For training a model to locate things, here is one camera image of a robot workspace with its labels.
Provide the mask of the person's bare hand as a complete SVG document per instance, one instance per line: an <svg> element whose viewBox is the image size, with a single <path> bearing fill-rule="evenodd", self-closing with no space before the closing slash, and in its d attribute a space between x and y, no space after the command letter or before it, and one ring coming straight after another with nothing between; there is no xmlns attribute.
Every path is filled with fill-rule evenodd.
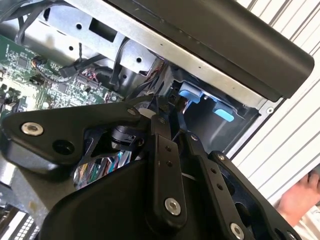
<svg viewBox="0 0 320 240"><path fill-rule="evenodd" d="M277 212L292 226L320 201L320 175L312 170L280 198Z"/></svg>

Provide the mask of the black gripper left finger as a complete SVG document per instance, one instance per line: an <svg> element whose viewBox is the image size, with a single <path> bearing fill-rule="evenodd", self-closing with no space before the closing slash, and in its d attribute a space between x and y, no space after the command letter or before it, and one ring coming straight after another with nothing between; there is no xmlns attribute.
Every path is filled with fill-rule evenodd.
<svg viewBox="0 0 320 240"><path fill-rule="evenodd" d="M75 187L78 167L123 150L131 152L131 159L117 170L146 161L151 193L166 194L166 209L179 215L177 198L185 194L167 115L146 117L132 105L117 102L19 112L0 125L0 153L17 170L12 190L40 229L59 201L86 187Z"/></svg>

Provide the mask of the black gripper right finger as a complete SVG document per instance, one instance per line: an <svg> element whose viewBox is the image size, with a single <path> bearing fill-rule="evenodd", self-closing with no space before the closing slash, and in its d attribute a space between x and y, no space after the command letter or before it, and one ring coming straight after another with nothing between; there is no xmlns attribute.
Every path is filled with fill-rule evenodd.
<svg viewBox="0 0 320 240"><path fill-rule="evenodd" d="M220 151L207 154L187 130L183 108L170 111L173 139L180 146L182 171L195 178L205 222L215 240L299 240L298 233Z"/></svg>

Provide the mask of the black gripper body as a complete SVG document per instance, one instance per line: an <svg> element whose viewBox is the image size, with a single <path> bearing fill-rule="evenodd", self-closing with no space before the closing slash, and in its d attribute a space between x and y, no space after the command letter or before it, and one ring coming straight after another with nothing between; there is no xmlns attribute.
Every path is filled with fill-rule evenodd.
<svg viewBox="0 0 320 240"><path fill-rule="evenodd" d="M130 163L66 196L45 218L43 240L215 240L209 234L202 194L182 177L181 211L168 212L164 193L151 193L147 162Z"/></svg>

